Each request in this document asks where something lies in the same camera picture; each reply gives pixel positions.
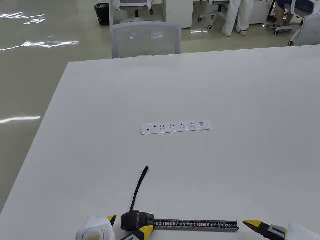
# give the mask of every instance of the chair backrest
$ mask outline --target chair backrest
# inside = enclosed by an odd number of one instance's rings
[[[181,27],[166,22],[138,21],[110,28],[112,57],[181,53]]]
[[[120,7],[143,7],[152,8],[153,0],[115,0],[115,8],[120,10]]]
[[[209,5],[228,5],[229,0],[207,0]]]
[[[304,18],[299,46],[320,44],[320,13]]]
[[[289,11],[292,9],[292,5],[289,4],[289,3],[286,3],[284,4],[284,8],[285,9],[288,9]],[[311,12],[308,12],[308,11],[304,11],[304,10],[301,10],[297,7],[294,8],[294,15],[298,15],[299,18],[305,18],[306,16],[310,15]]]

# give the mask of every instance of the office chair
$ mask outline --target office chair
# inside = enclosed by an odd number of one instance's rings
[[[154,14],[154,10],[152,8],[152,3],[155,0],[115,0],[115,9],[117,10],[125,10],[125,9],[135,9],[135,18],[139,18],[139,9],[147,8],[150,10],[150,14]]]
[[[214,25],[217,17],[222,17],[224,20],[226,20],[227,18],[227,14],[225,14],[224,12],[222,12],[222,7],[225,5],[228,5],[230,3],[229,0],[207,0],[209,5],[218,5],[218,10],[217,11],[213,11],[213,12],[208,12],[204,15],[201,15],[198,18],[198,23],[201,23],[203,18],[209,18],[211,19],[210,24],[208,25],[208,29],[212,29],[212,26]]]
[[[320,45],[320,13],[304,18],[298,45]]]
[[[181,27],[166,22],[138,21],[110,28],[112,57],[181,53]]]
[[[320,0],[309,0],[309,1],[313,3],[313,12],[307,12],[299,8],[296,8],[296,0],[292,0],[292,4],[284,5],[285,9],[288,9],[292,15],[297,15],[299,18],[302,19],[300,24],[290,23],[289,25],[277,27],[274,30],[273,32],[274,35],[277,35],[280,31],[288,31],[288,30],[295,31],[292,38],[288,42],[288,46],[292,46],[294,44],[294,40],[300,33],[301,28],[304,24],[305,17],[307,17],[308,15],[317,14],[320,12]]]

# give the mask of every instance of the trash can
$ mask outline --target trash can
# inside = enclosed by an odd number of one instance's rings
[[[110,25],[110,5],[109,3],[98,3],[94,5],[94,10],[101,26]]]

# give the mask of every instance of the floor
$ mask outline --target floor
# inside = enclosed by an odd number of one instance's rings
[[[0,1],[0,212],[67,63],[112,56],[109,28],[99,26],[96,3]],[[197,23],[204,4],[195,4],[193,28],[182,32],[183,53],[282,47],[291,36],[273,36],[262,25],[252,25],[245,37],[236,32],[225,37],[223,20],[208,31]],[[160,5],[154,13],[151,19],[163,20]],[[148,12],[141,16],[151,17]]]

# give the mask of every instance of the electrical outlet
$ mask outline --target electrical outlet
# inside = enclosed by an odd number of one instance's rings
[[[164,134],[177,132],[190,132],[211,130],[211,122],[209,120],[185,120],[177,122],[156,122],[142,124],[141,134]]]

